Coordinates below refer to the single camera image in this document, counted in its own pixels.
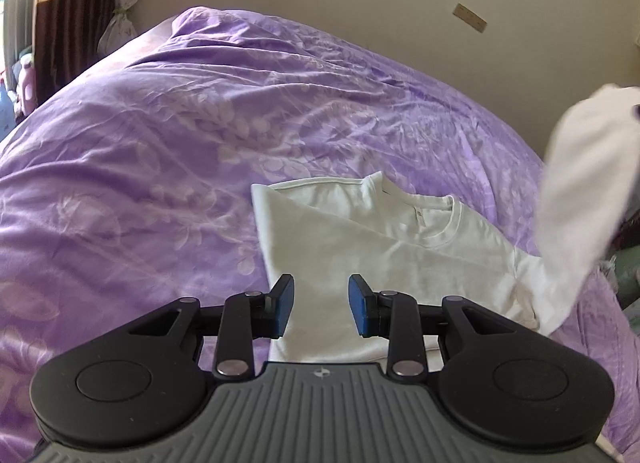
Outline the white long-sleeve shirt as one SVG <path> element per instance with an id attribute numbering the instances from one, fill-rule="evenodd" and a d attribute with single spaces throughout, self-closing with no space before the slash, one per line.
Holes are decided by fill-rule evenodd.
<path id="1" fill-rule="evenodd" d="M 437 305 L 460 295 L 538 333 L 572 311 L 626 212 L 639 177 L 639 93 L 606 85 L 570 108 L 550 142 L 535 210 L 535 252 L 514 246 L 457 198 L 409 194 L 382 174 L 308 178 L 252 189 L 267 275 L 288 273 L 293 310 L 269 357 L 383 361 L 364 339 L 348 280 Z"/>

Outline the pink detergent bottle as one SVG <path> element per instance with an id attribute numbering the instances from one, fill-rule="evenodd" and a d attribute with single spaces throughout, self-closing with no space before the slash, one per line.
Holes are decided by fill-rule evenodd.
<path id="1" fill-rule="evenodd" d="M 17 96 L 22 114 L 27 117 L 37 108 L 36 71 L 34 57 L 26 53 L 15 64 Z"/>

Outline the purple floral bed cover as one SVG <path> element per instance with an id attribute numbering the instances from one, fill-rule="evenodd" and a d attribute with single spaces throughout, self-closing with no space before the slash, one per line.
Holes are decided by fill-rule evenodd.
<path id="1" fill-rule="evenodd" d="M 460 295 L 416 300 L 424 379 L 389 379 L 386 356 L 273 361 L 277 339 L 254 340 L 254 379 L 214 374 L 224 302 L 280 278 L 256 184 L 379 173 L 534 253 L 547 158 L 320 30 L 183 12 L 163 45 L 75 80 L 2 142 L 2 460 L 637 461 L 639 341 L 606 251 L 550 334 Z"/>

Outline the brown striped curtain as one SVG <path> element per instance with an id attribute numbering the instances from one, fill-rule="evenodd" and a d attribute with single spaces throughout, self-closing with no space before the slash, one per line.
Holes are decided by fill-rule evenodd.
<path id="1" fill-rule="evenodd" d="M 36 0 L 37 101 L 46 102 L 98 60 L 115 0 Z"/>

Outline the tan wall plate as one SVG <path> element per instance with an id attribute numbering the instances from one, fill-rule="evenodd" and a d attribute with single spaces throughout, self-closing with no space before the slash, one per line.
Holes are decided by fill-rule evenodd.
<path id="1" fill-rule="evenodd" d="M 484 31 L 486 30 L 487 22 L 474 11 L 472 11 L 468 7 L 465 7 L 464 4 L 457 4 L 454 7 L 454 11 L 452 12 L 452 14 L 479 33 L 484 33 Z"/>

